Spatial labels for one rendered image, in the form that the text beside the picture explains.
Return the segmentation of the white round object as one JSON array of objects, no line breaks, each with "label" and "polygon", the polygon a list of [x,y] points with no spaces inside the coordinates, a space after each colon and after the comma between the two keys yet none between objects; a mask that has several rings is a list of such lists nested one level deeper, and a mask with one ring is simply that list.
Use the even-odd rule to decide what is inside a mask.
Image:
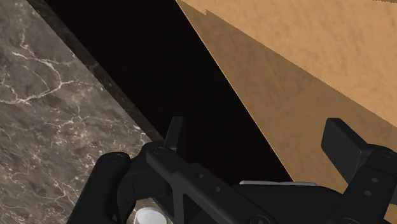
[{"label": "white round object", "polygon": [[172,222],[161,210],[144,207],[136,211],[133,224],[172,224]]}]

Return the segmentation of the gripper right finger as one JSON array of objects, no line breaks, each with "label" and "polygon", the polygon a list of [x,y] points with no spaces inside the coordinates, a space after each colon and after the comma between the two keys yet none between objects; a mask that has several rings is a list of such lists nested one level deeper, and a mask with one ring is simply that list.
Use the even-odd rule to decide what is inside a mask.
[{"label": "gripper right finger", "polygon": [[397,152],[367,143],[340,118],[326,120],[321,148],[348,184],[326,224],[391,224],[384,217],[397,189]]}]

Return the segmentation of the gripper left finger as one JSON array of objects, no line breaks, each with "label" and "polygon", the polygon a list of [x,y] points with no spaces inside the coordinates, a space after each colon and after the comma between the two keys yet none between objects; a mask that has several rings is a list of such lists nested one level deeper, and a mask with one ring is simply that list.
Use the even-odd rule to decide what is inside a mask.
[{"label": "gripper left finger", "polygon": [[164,141],[146,143],[138,156],[100,156],[67,224],[127,224],[141,199],[152,198],[173,224],[277,224],[243,194],[197,163],[178,155],[182,117],[171,121]]}]

